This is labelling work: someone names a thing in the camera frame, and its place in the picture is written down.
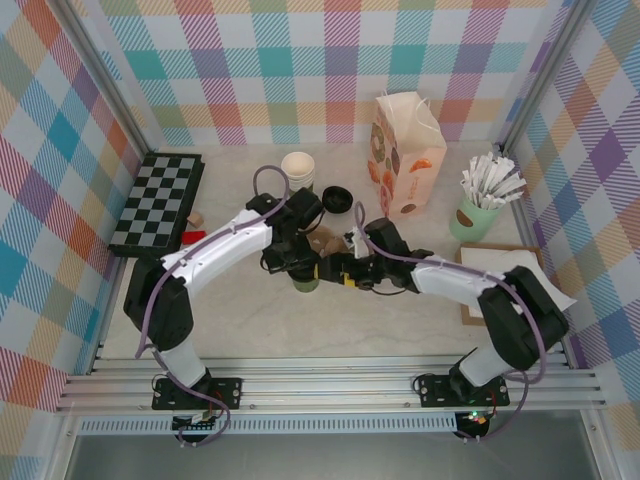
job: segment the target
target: cup of straws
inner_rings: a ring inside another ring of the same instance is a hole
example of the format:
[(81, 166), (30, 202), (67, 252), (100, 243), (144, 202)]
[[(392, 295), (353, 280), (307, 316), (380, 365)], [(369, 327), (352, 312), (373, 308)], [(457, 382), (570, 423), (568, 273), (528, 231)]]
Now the cup of straws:
[(519, 199), (527, 183), (514, 172), (515, 164), (493, 153), (473, 157), (460, 182), (464, 189), (449, 230), (461, 242), (479, 242), (509, 202)]

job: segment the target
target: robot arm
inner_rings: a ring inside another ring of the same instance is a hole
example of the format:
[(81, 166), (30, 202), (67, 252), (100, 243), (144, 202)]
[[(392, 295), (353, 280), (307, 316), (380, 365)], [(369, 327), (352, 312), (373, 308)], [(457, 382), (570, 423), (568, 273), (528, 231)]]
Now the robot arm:
[[(540, 357), (531, 327), (509, 295), (488, 278), (463, 271), (402, 262), (372, 254), (356, 258), (351, 253), (337, 253), (320, 258), (310, 248), (304, 230), (322, 211), (318, 198), (306, 189), (293, 195), (285, 207), (266, 221), (235, 231), (234, 225), (256, 219), (277, 202), (268, 194), (254, 197), (229, 224), (233, 233), (210, 241), (210, 234), (186, 250), (162, 259), (139, 259), (127, 292), (124, 310), (141, 330), (150, 293), (167, 269), (180, 262), (153, 306), (148, 337), (156, 346), (169, 371), (187, 387), (206, 392), (210, 375), (197, 356), (190, 338), (193, 329), (190, 299), (204, 285), (251, 253), (262, 251), (263, 261), (271, 273), (288, 272), (297, 276), (342, 283), (370, 290), (382, 279), (391, 279), (398, 287), (414, 293), (441, 295), (480, 309), (486, 320), (491, 343), (473, 350), (450, 371), (450, 383), (461, 402), (471, 398), (489, 381), (510, 370), (526, 370)], [(382, 250), (413, 258), (433, 255), (426, 250), (410, 251), (395, 226), (386, 218), (365, 227), (368, 237)], [(185, 254), (202, 243), (209, 244), (184, 261)], [(544, 345), (550, 348), (566, 332), (566, 320), (535, 276), (517, 267), (505, 274), (493, 274), (515, 288), (532, 312)]]

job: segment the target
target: paper bag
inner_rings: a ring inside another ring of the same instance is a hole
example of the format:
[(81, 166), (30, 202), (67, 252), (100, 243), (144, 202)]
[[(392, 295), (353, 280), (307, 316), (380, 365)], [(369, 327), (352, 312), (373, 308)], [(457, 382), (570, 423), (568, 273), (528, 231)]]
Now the paper bag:
[(382, 211), (401, 217), (424, 209), (447, 152), (438, 121), (416, 92), (376, 98), (369, 175)]

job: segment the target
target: green cup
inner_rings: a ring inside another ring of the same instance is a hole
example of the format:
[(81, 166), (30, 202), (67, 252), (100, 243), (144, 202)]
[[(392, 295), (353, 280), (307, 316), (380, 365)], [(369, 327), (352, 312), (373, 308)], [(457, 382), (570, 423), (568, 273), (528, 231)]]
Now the green cup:
[(320, 280), (315, 278), (315, 263), (309, 264), (307, 268), (292, 270), (287, 273), (293, 282), (293, 286), (299, 292), (313, 292), (320, 284)]
[(451, 235), (461, 242), (479, 242), (487, 234), (502, 208), (484, 210), (465, 196), (449, 222)]

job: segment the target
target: aluminum rail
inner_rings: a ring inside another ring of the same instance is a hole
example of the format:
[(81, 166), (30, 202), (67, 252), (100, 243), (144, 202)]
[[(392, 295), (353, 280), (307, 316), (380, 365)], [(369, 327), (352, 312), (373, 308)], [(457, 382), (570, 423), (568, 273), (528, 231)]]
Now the aluminum rail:
[[(423, 373), (444, 374), (458, 355), (420, 357), (211, 359), (214, 377), (244, 380), (234, 415), (311, 413), (452, 412), (422, 409), (411, 381)], [(151, 410), (151, 381), (161, 373), (153, 360), (96, 360), (90, 375), (69, 377), (58, 405), (66, 415), (158, 415)], [(507, 382), (513, 410), (523, 386)], [(533, 385), (526, 410), (583, 410), (606, 406), (591, 370), (573, 370), (562, 345), (548, 355), (547, 374)]]

